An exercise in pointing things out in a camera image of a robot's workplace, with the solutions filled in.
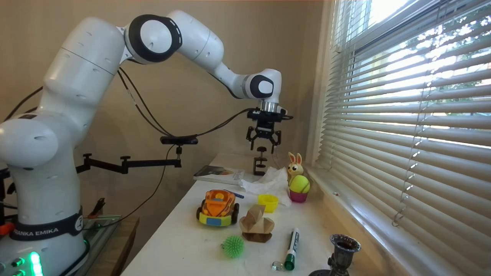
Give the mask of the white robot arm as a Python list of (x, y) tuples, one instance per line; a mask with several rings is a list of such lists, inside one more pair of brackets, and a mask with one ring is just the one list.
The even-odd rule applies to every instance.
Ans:
[(262, 119), (282, 116), (281, 72), (233, 72), (224, 64), (223, 41), (184, 10), (143, 13), (123, 27), (83, 19), (48, 68), (38, 107), (0, 125), (0, 157), (17, 188), (17, 220), (0, 240), (2, 276), (68, 276), (86, 262), (91, 245), (74, 148), (124, 61), (152, 64), (173, 53), (201, 65), (233, 96), (259, 99)]

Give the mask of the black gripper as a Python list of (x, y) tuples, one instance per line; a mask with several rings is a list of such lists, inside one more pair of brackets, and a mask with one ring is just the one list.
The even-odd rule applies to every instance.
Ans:
[(255, 121), (255, 125), (250, 125), (246, 134), (249, 148), (255, 150), (255, 139), (264, 137), (272, 142), (272, 153), (275, 153), (275, 148), (281, 144), (281, 131), (275, 128), (275, 124), (292, 119), (292, 114), (284, 108), (270, 111), (255, 107), (247, 111), (247, 116)]

